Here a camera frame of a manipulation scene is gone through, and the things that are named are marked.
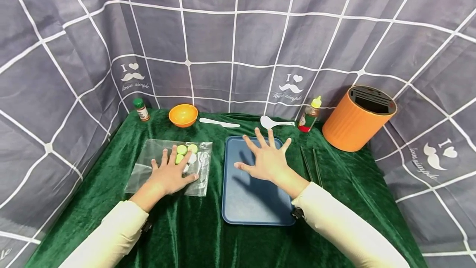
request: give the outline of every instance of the orange knife block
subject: orange knife block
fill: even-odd
[[[362,97],[374,101],[369,103]],[[382,108],[382,105],[375,105],[375,101],[380,104],[386,102],[389,112],[375,112],[375,108]],[[354,152],[361,149],[396,111],[395,102],[382,91],[369,86],[354,86],[345,93],[332,112],[322,127],[322,133],[335,148]]]

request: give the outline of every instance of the heart logo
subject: heart logo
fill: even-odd
[[[302,76],[298,76],[297,74],[295,74],[295,75],[293,76],[293,79],[294,79],[294,81],[296,81],[296,83],[299,83],[299,82],[302,81]]]
[[[443,152],[443,155],[448,156],[449,158],[455,158],[458,156],[458,152],[455,150],[453,146],[451,146],[445,149],[445,151]]]
[[[129,63],[129,67],[132,68],[133,70],[136,70],[139,68],[139,65],[137,63]]]

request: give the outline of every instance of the jar label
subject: jar label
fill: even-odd
[[[311,115],[303,114],[301,116],[301,119],[299,120],[298,126],[302,127],[309,127],[311,128],[314,125],[314,122],[316,122],[317,117],[313,117]]]
[[[139,114],[139,118],[142,121],[147,121],[149,119],[149,114],[147,112],[147,108],[143,108],[141,110],[137,110],[137,113]]]

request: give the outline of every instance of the yellow bottle cap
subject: yellow bottle cap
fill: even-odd
[[[313,108],[316,108],[316,109],[320,108],[321,105],[322,105],[321,96],[318,96],[317,98],[312,100],[311,106]]]

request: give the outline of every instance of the hand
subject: hand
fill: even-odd
[[[185,155],[178,165],[175,164],[177,146],[172,146],[172,154],[169,160],[167,154],[168,150],[164,149],[160,167],[157,165],[157,161],[152,159],[152,174],[130,199],[146,212],[150,211],[163,196],[178,192],[187,184],[198,179],[198,174],[190,174],[182,178],[182,171],[192,155],[191,151]]]
[[[276,149],[273,130],[268,130],[269,145],[266,143],[259,128],[255,128],[255,133],[261,148],[258,148],[253,142],[251,142],[248,136],[243,136],[246,145],[256,156],[255,165],[251,166],[244,163],[235,163],[235,167],[248,172],[254,178],[269,180],[276,183],[276,181],[281,179],[282,176],[288,174],[289,171],[292,171],[292,169],[288,167],[285,156],[286,150],[289,145],[291,145],[291,138],[286,140],[281,149]]]
[[[248,148],[255,155],[255,165],[235,163],[235,167],[248,172],[254,178],[269,180],[284,190],[292,199],[297,198],[309,185],[309,181],[292,170],[286,162],[285,154],[289,145],[291,145],[291,138],[286,140],[281,149],[276,149],[273,130],[268,130],[269,145],[266,143],[259,128],[255,128],[255,133],[261,148],[258,148],[251,142],[248,136],[243,136]]]

